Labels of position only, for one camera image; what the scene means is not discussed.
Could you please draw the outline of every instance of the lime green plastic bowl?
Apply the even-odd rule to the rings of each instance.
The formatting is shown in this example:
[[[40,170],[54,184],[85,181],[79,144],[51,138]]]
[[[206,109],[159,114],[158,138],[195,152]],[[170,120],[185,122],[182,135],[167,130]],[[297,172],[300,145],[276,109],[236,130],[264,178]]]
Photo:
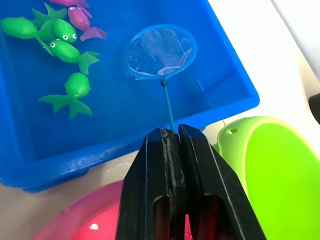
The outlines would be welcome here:
[[[268,240],[320,239],[319,156],[296,129],[273,117],[241,118],[214,147],[237,173]]]

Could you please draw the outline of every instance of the blue net rim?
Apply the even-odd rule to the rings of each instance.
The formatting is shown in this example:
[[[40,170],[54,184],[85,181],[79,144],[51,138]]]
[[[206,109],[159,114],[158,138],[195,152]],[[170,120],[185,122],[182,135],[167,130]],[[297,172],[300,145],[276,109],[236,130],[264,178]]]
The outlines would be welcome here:
[[[186,63],[180,67],[178,70],[175,70],[173,72],[170,72],[168,74],[164,74],[164,75],[144,75],[144,74],[140,74],[137,73],[136,71],[132,70],[130,67],[128,67],[128,71],[130,74],[135,75],[139,78],[142,79],[150,79],[150,80],[165,80],[168,79],[178,73],[180,73],[181,71],[185,70],[187,67],[189,67],[189,65],[195,60],[197,52],[198,52],[198,45],[197,42],[195,40],[195,38],[193,37],[193,35],[188,32],[187,30],[185,30],[182,27],[176,26],[176,25],[171,25],[171,24],[157,24],[157,25],[153,25],[153,26],[149,26],[143,30],[141,30],[140,32],[138,32],[132,39],[130,42],[133,42],[136,38],[138,38],[141,34],[144,34],[150,30],[155,30],[155,29],[173,29],[176,31],[179,31],[180,33],[183,33],[185,36],[188,37],[188,39],[190,40],[190,42],[192,43],[192,53],[191,56],[189,57],[189,59],[186,61]]]

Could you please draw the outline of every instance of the net handle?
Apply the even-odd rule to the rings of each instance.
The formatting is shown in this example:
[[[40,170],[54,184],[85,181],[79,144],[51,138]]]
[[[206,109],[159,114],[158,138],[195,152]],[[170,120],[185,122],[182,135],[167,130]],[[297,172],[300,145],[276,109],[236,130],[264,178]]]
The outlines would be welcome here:
[[[171,110],[171,105],[170,105],[170,100],[169,100],[169,95],[168,95],[168,90],[167,90],[167,80],[163,79],[161,81],[161,85],[163,86],[163,91],[164,91],[164,97],[165,97],[165,103],[166,103],[166,108],[169,114],[169,122],[170,122],[170,129],[172,132],[174,132],[175,134],[176,129],[175,129],[175,124],[174,124],[174,117],[172,115],[172,110]]]

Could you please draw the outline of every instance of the white mesh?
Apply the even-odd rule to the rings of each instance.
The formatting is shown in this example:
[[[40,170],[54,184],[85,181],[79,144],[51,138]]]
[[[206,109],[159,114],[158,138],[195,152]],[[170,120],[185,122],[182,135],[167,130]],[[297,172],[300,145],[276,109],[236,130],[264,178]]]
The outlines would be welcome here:
[[[129,68],[145,78],[171,74],[188,63],[195,50],[193,44],[185,33],[175,29],[148,30],[131,41]]]

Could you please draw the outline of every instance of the black object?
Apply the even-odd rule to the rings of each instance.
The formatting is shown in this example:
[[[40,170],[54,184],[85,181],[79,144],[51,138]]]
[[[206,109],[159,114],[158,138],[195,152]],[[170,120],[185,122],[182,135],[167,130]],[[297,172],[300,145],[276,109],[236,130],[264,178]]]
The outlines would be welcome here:
[[[116,240],[266,240],[236,173],[204,134],[150,132],[124,178]]]
[[[313,117],[320,124],[320,93],[309,97],[308,102]]]

